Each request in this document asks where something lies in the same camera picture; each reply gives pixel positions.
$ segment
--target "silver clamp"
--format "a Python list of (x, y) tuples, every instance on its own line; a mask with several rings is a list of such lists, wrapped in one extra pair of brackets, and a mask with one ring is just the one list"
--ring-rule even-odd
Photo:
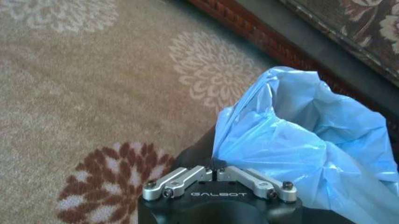
[(148, 182), (143, 188), (143, 199), (146, 201), (157, 200), (162, 195), (165, 197), (179, 197), (185, 194), (186, 188), (195, 181), (211, 181), (213, 170), (203, 166), (197, 166), (191, 170), (178, 168), (155, 182)]
[(277, 197), (273, 184), (265, 180), (259, 180), (237, 167), (231, 166), (218, 170), (218, 181), (238, 181), (253, 190), (258, 197), (265, 199)]
[[(213, 170), (197, 166), (191, 170), (178, 168), (155, 182), (148, 182), (143, 188), (143, 199), (152, 201), (163, 195), (169, 198), (185, 194), (186, 188), (195, 181), (211, 181)], [(297, 187), (291, 182), (281, 182), (254, 169), (242, 170), (234, 166), (218, 170), (218, 181), (238, 181), (254, 194), (265, 199), (279, 197), (285, 202), (297, 201)]]
[(277, 195), (285, 202), (291, 203), (297, 201), (297, 187), (294, 186), (293, 182), (281, 182), (270, 176), (263, 175), (259, 171), (254, 169), (247, 169), (246, 172), (258, 179), (267, 181), (274, 185)]

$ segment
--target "beige carpet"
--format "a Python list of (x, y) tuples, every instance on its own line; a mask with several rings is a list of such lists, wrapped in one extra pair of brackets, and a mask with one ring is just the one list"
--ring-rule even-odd
[(273, 64), (187, 2), (0, 0), (0, 223), (136, 223)]

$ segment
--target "logo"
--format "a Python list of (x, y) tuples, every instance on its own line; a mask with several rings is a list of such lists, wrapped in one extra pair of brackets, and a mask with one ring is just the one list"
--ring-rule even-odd
[(207, 193), (201, 193), (201, 192), (193, 192), (191, 196), (210, 196), (210, 197), (239, 197), (239, 196), (246, 196), (247, 193), (217, 193), (214, 194), (213, 192)]

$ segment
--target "plastic bag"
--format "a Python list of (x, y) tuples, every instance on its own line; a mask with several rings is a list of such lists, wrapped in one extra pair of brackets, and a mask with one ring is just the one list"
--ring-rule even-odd
[(398, 223), (399, 174), (386, 119), (317, 72), (275, 67), (219, 114), (213, 157), (294, 182), (310, 208)]

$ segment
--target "bolt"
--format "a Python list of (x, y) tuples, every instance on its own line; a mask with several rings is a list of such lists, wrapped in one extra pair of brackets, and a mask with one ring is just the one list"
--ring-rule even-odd
[(267, 198), (269, 199), (275, 199), (277, 198), (277, 192), (274, 189), (269, 190), (267, 192)]
[(294, 184), (290, 181), (283, 182), (283, 190), (293, 190)]
[(157, 186), (157, 182), (155, 181), (148, 181), (147, 184), (146, 184), (146, 188), (147, 189), (151, 189)]
[(163, 196), (165, 196), (166, 198), (170, 198), (170, 197), (174, 196), (174, 191), (173, 191), (171, 188), (167, 188), (167, 189), (163, 191)]

